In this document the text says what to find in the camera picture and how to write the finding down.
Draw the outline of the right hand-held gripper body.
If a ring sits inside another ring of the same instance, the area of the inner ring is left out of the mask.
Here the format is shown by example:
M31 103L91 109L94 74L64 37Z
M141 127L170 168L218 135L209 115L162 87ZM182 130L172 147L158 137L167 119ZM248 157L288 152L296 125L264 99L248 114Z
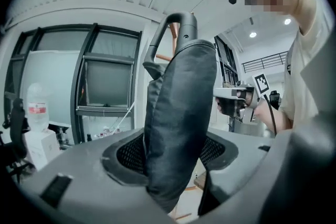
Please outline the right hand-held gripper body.
M251 76L245 81L238 81L237 88L251 92L250 105L245 107L244 110L240 110L240 114L238 116L242 123L250 123L254 117L254 109L257 107L260 99L262 99L269 90L269 83L265 74L259 73Z

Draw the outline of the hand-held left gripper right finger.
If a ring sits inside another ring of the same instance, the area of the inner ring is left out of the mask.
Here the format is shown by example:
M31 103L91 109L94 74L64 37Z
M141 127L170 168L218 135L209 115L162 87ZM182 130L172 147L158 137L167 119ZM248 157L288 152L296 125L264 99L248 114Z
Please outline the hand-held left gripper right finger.
M203 216L245 186L270 149L272 139L210 130L202 148L205 183L198 208Z

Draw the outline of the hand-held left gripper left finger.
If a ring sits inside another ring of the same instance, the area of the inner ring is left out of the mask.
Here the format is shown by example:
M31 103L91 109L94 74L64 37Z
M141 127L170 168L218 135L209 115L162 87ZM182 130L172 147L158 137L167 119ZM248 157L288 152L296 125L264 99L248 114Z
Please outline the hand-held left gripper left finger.
M22 191L52 220L60 224L176 224L150 197L144 184L112 179L101 164L104 150L122 146L143 133L121 132L65 150L24 181ZM57 208L41 195L59 174L71 182Z

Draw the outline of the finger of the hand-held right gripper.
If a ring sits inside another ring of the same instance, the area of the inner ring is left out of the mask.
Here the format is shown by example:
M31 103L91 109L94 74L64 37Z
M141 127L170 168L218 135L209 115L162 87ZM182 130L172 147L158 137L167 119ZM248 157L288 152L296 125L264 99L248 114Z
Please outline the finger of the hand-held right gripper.
M214 88L214 97L222 99L237 99L235 88Z

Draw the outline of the black umbrella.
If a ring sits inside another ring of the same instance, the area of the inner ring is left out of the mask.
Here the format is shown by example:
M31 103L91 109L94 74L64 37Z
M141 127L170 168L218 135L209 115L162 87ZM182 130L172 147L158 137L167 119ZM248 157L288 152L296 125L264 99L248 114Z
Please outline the black umbrella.
M171 23L179 23L166 67L154 58ZM196 17L171 13L159 24L143 66L151 76L144 124L147 191L170 213L187 187L206 140L217 74L214 45L198 38Z

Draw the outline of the brown wooden coat rack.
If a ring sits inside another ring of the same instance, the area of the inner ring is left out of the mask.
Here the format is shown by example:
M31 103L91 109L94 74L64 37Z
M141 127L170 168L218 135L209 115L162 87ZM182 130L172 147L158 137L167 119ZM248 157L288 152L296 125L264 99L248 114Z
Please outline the brown wooden coat rack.
M196 83L201 78L196 74L196 54L188 55L188 47L196 51L203 48L197 39L197 20L189 12L167 15L158 31L169 27L173 36L173 57L161 83L161 91L155 106L164 146L158 155L158 176L153 179L149 190L153 198L170 214L178 204L181 194L188 186L193 170L205 141L208 125L207 112L211 107L199 107Z

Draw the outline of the person's right forearm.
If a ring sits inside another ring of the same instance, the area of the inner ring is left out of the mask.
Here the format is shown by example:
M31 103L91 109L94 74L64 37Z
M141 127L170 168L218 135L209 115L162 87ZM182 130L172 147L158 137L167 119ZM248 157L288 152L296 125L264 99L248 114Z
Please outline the person's right forearm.
M267 101L261 99L254 109L255 116L263 122L274 134L292 129L293 121L283 112L269 106Z

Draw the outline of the person's right hand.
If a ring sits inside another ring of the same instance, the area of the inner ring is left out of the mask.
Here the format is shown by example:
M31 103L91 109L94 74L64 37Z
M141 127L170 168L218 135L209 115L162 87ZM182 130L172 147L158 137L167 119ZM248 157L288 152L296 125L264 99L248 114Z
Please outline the person's right hand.
M237 99L222 99L216 98L217 108L221 114L238 117L240 110L244 110L245 107L251 103L251 92L246 90L237 90Z

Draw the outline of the black mesh office chair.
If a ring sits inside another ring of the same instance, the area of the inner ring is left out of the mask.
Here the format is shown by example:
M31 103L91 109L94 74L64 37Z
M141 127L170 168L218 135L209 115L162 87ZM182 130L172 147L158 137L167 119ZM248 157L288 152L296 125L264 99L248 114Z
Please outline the black mesh office chair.
M269 101L270 101L270 105L278 110L279 107L280 107L280 104L281 104L281 97L280 97L280 94L274 90L274 91L271 91L270 95L269 95Z

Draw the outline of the black metal railing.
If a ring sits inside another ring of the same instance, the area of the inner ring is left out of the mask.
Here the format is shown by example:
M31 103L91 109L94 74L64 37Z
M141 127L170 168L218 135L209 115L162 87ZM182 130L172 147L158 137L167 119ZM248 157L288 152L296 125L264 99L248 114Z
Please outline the black metal railing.
M244 62L242 64L244 73L258 71L270 67L284 65L288 51L269 55L252 61Z

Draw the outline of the person's cream shirt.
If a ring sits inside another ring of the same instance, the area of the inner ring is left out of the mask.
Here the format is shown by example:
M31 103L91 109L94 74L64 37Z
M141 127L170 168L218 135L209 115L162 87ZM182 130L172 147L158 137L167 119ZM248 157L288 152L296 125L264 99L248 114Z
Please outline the person's cream shirt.
M336 22L327 0L297 0L291 15L299 30L287 55L285 89L277 121L280 130L291 129L318 113L302 72L323 48Z

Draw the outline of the white water dispenser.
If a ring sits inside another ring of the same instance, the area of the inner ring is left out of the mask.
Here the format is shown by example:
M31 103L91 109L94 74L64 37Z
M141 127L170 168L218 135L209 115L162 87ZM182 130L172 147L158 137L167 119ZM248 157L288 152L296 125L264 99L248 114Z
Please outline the white water dispenser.
M37 171L44 168L60 153L56 133L47 129L44 132L29 131L24 134L27 159Z

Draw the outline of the large clear water bottle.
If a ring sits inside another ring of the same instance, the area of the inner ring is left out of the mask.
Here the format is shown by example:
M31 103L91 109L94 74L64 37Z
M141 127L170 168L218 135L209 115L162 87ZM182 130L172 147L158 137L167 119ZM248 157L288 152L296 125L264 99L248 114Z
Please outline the large clear water bottle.
M48 129L48 91L40 83L32 83L27 90L27 120L32 131Z

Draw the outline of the black window frame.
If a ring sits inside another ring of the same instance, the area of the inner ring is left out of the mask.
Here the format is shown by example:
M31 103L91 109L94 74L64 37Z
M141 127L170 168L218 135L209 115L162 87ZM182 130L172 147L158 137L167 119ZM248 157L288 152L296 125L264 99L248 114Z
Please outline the black window frame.
M71 144L134 129L135 79L142 34L99 24L22 32L5 77L4 113L28 87L46 90L49 126Z

